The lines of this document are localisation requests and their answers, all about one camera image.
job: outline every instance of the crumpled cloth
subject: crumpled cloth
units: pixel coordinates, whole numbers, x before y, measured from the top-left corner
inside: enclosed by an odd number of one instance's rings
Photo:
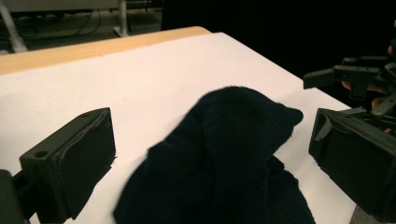
[[[298,181],[273,154],[303,119],[258,91],[204,95],[125,185],[117,223],[315,223]]]

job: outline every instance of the metal leg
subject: metal leg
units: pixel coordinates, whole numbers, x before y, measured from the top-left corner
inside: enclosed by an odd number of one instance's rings
[[[17,29],[15,28],[14,21],[12,20],[11,15],[9,14],[8,8],[3,0],[0,0],[0,13],[3,17],[3,20],[6,24],[10,35],[10,41],[12,44],[12,48],[16,53],[27,51],[26,46],[23,43],[23,39],[18,35]]]
[[[128,36],[127,17],[126,17],[126,0],[119,0],[120,26],[114,27],[114,32],[120,37]]]

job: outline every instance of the floor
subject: floor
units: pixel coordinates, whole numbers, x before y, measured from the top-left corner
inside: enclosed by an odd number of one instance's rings
[[[162,9],[128,9],[128,33],[140,35],[161,30]],[[28,50],[47,49],[86,43],[109,38],[119,38],[113,28],[119,26],[118,11],[86,11],[63,15],[20,16],[14,22]],[[0,50],[13,53],[7,29],[0,21]],[[356,208],[350,224],[375,224],[372,217]]]

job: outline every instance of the white tabletop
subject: white tabletop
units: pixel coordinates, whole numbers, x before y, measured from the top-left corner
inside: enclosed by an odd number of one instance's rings
[[[299,78],[222,33],[0,76],[0,168],[15,175],[26,150],[77,115],[110,107],[117,158],[78,218],[66,223],[114,223],[123,185],[147,149],[201,96],[226,86],[249,87],[303,111],[304,120],[276,156],[299,179],[318,224],[349,223],[355,204],[308,154],[317,109],[347,106],[304,90]]]

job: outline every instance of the towel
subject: towel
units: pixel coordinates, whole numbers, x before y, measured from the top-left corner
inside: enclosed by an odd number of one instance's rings
[[[246,87],[205,94],[124,186],[119,224],[315,223],[298,180],[274,153],[300,110]]]

